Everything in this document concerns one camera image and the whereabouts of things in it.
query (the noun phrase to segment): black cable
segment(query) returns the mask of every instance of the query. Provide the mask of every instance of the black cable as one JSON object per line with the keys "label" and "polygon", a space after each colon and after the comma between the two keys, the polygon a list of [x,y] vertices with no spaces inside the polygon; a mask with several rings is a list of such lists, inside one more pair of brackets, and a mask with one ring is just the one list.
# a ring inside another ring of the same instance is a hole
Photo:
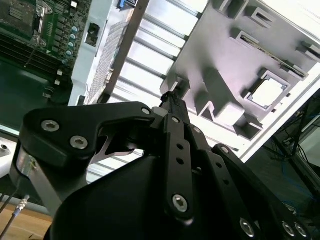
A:
{"label": "black cable", "polygon": [[279,153],[278,147],[273,140],[271,140],[271,144],[272,144],[272,150],[274,152],[273,156],[274,156],[275,160],[277,160],[279,162],[285,161],[285,156],[283,156],[281,153]]}
{"label": "black cable", "polygon": [[5,226],[3,232],[0,235],[0,240],[2,240],[4,238],[4,236],[6,235],[9,227],[11,226],[12,222],[15,220],[15,218],[21,213],[21,211],[23,209],[25,209],[28,200],[29,200],[30,196],[26,195],[23,199],[21,199],[21,201],[18,203],[18,205],[16,206],[15,210],[12,213],[12,217],[10,218],[9,222],[7,223],[7,225]]}
{"label": "black cable", "polygon": [[297,152],[297,149],[298,149],[298,145],[299,145],[299,139],[300,139],[300,136],[302,134],[302,130],[304,128],[304,123],[305,123],[305,120],[306,120],[306,117],[307,117],[307,112],[308,112],[308,108],[309,108],[309,105],[310,105],[310,102],[308,101],[307,104],[305,105],[304,107],[304,114],[301,118],[301,122],[300,122],[300,125],[299,125],[299,128],[298,128],[298,131],[294,137],[294,145],[293,145],[293,150],[292,150],[292,156],[294,156]]}
{"label": "black cable", "polygon": [[307,157],[307,154],[305,152],[305,150],[300,146],[300,144],[298,145],[299,149],[300,149],[300,152],[302,151],[303,152],[303,158],[307,161],[307,163],[309,164],[309,160],[308,160],[308,157]]}
{"label": "black cable", "polygon": [[9,204],[10,200],[14,197],[14,195],[17,193],[18,190],[16,190],[10,197],[8,197],[8,199],[5,201],[5,203],[2,205],[2,207],[0,208],[0,214],[4,211],[4,209],[6,208],[6,206]]}
{"label": "black cable", "polygon": [[7,225],[5,226],[4,230],[2,231],[1,235],[0,235],[0,240],[2,240],[4,238],[4,236],[6,235],[9,227],[11,226],[12,222],[15,220],[16,215],[12,215],[12,217],[10,218],[9,222],[7,223]]}
{"label": "black cable", "polygon": [[285,131],[287,128],[289,128],[290,126],[292,126],[293,124],[298,124],[299,120],[301,120],[301,118],[305,115],[306,113],[302,113],[299,116],[295,117],[293,120],[291,120],[290,122],[286,122],[278,131],[277,133],[281,133],[283,131]]}
{"label": "black cable", "polygon": [[284,130],[285,133],[288,135],[289,138],[291,138],[290,134],[288,133],[287,129]]}
{"label": "black cable", "polygon": [[2,200],[4,199],[5,195],[6,195],[5,192],[1,195],[1,197],[0,197],[0,203],[2,203]]}

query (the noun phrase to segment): rectangular cutout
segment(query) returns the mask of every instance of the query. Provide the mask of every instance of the rectangular cutout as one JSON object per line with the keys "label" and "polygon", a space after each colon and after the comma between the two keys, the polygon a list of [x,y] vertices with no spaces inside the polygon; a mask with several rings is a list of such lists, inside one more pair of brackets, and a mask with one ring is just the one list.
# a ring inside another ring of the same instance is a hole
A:
{"label": "rectangular cutout", "polygon": [[288,94],[291,85],[265,68],[258,73],[258,77],[259,80],[248,90],[249,94],[246,94],[245,99],[260,109],[269,111]]}
{"label": "rectangular cutout", "polygon": [[273,16],[260,7],[248,7],[246,10],[246,15],[256,24],[259,24],[261,27],[267,29],[271,28],[272,24],[276,20]]}
{"label": "rectangular cutout", "polygon": [[249,0],[232,0],[229,7],[226,10],[227,16],[231,19],[238,19],[238,17],[244,12]]}
{"label": "rectangular cutout", "polygon": [[263,49],[261,46],[259,46],[258,40],[254,39],[252,36],[245,33],[244,31],[241,31],[238,28],[231,30],[231,39],[236,41],[236,43],[242,44],[247,48],[257,49],[260,52],[268,55],[270,58],[272,58],[280,64],[280,68],[282,70],[285,70],[287,73],[291,74],[299,80],[304,80],[308,76],[308,74],[298,66],[293,65],[288,61],[283,61],[280,58],[273,55],[272,53],[270,53],[269,51]]}
{"label": "rectangular cutout", "polygon": [[92,47],[96,47],[98,43],[98,34],[100,27],[95,23],[90,23],[88,32],[86,34],[85,43]]}
{"label": "rectangular cutout", "polygon": [[249,34],[241,31],[238,28],[231,30],[231,39],[235,40],[236,43],[241,44],[242,46],[250,49],[254,49],[254,45],[256,46],[259,44],[259,41]]}
{"label": "rectangular cutout", "polygon": [[309,59],[320,63],[320,48],[318,48],[317,46],[309,44],[307,42],[302,42],[301,46],[299,46],[296,50]]}
{"label": "rectangular cutout", "polygon": [[244,12],[248,3],[249,0],[217,0],[213,3],[213,7],[228,18],[236,20]]}

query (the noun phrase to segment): cable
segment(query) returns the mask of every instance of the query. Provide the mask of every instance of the cable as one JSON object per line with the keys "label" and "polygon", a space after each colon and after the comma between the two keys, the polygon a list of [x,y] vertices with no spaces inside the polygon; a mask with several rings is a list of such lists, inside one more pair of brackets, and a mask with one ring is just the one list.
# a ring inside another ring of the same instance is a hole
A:
{"label": "cable", "polygon": [[295,186],[301,193],[303,193],[304,195],[308,196],[309,198],[313,199],[316,201],[315,197],[312,195],[311,192],[306,191],[300,184],[298,184],[297,182],[295,182],[293,179],[291,179],[290,177],[287,176],[286,170],[285,170],[285,162],[283,161],[281,163],[281,168],[282,168],[282,174],[284,176],[284,178],[293,186]]}
{"label": "cable", "polygon": [[318,116],[320,116],[320,114],[309,116],[308,119],[313,119],[313,118],[318,117]]}
{"label": "cable", "polygon": [[6,206],[9,204],[10,200],[14,197],[14,195],[17,193],[18,190],[16,190],[10,197],[8,197],[8,199],[5,201],[5,203],[2,205],[2,207],[0,208],[0,214],[4,211],[4,209],[6,208]]}
{"label": "cable", "polygon": [[19,204],[16,206],[14,212],[12,213],[12,217],[10,218],[9,222],[7,223],[7,225],[5,226],[4,230],[2,231],[1,235],[0,235],[0,240],[2,240],[4,238],[4,236],[6,235],[8,229],[10,228],[12,222],[15,220],[15,218],[21,213],[21,211],[23,209],[25,209],[28,200],[29,200],[30,196],[26,195],[20,202]]}
{"label": "cable", "polygon": [[5,195],[6,195],[6,193],[5,193],[5,192],[1,195],[1,197],[0,197],[0,203],[2,203],[2,201],[3,201],[4,197],[5,197]]}
{"label": "cable", "polygon": [[302,130],[304,128],[304,123],[305,123],[305,120],[306,120],[306,117],[307,117],[307,112],[308,112],[308,109],[309,109],[309,105],[310,105],[310,102],[308,101],[304,107],[304,112],[305,114],[302,116],[301,118],[301,122],[300,122],[300,125],[299,125],[299,129],[296,133],[296,135],[294,136],[294,145],[293,145],[293,150],[292,150],[292,156],[296,155],[296,152],[297,152],[297,148],[298,148],[298,145],[299,145],[299,139],[300,139],[300,136],[302,134]]}
{"label": "cable", "polygon": [[298,121],[302,118],[303,115],[299,115],[297,116],[295,119],[293,119],[292,121],[285,123],[285,125],[283,125],[278,131],[277,133],[281,133],[282,131],[286,130],[287,128],[289,128],[290,126],[292,126],[293,124],[298,124]]}
{"label": "cable", "polygon": [[298,145],[298,147],[299,147],[299,149],[300,149],[301,155],[302,155],[302,152],[303,152],[303,158],[304,158],[304,159],[306,160],[306,162],[309,164],[310,162],[309,162],[309,160],[308,160],[308,157],[307,157],[307,155],[306,155],[305,150],[300,146],[300,144]]}

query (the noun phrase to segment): capacitor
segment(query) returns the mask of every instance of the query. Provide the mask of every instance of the capacitor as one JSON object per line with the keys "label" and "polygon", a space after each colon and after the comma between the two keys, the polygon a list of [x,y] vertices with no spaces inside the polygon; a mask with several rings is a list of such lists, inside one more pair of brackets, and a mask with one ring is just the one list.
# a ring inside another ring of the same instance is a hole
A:
{"label": "capacitor", "polygon": [[76,26],[73,26],[72,27],[72,32],[73,33],[77,33],[77,32],[79,32],[79,29]]}
{"label": "capacitor", "polygon": [[71,34],[71,35],[70,35],[70,38],[71,38],[72,40],[76,40],[76,39],[77,39],[77,36],[74,35],[74,34]]}
{"label": "capacitor", "polygon": [[72,54],[74,54],[72,51],[70,51],[70,50],[68,50],[68,51],[66,51],[66,54],[68,55],[68,56],[72,56]]}

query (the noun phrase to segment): screw hole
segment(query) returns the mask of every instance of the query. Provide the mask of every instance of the screw hole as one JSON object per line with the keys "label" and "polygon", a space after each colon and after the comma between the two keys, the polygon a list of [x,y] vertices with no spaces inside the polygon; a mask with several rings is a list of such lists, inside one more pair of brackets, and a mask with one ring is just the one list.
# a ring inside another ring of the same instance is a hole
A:
{"label": "screw hole", "polygon": [[82,141],[81,139],[77,139],[74,141],[76,144],[79,144],[79,145],[83,145],[85,142]]}
{"label": "screw hole", "polygon": [[185,164],[185,162],[181,159],[181,158],[177,158],[176,161],[178,162],[178,164],[183,165]]}
{"label": "screw hole", "polygon": [[176,199],[176,203],[180,206],[180,207],[183,207],[185,204],[184,202],[180,199],[180,198],[177,198]]}
{"label": "screw hole", "polygon": [[46,124],[46,127],[47,127],[48,129],[54,129],[54,128],[56,128],[56,125],[53,124],[53,123],[47,123],[47,124]]}
{"label": "screw hole", "polygon": [[183,147],[181,144],[177,144],[176,146],[177,146],[178,149],[180,149],[180,150],[183,150],[183,149],[184,149],[184,147]]}

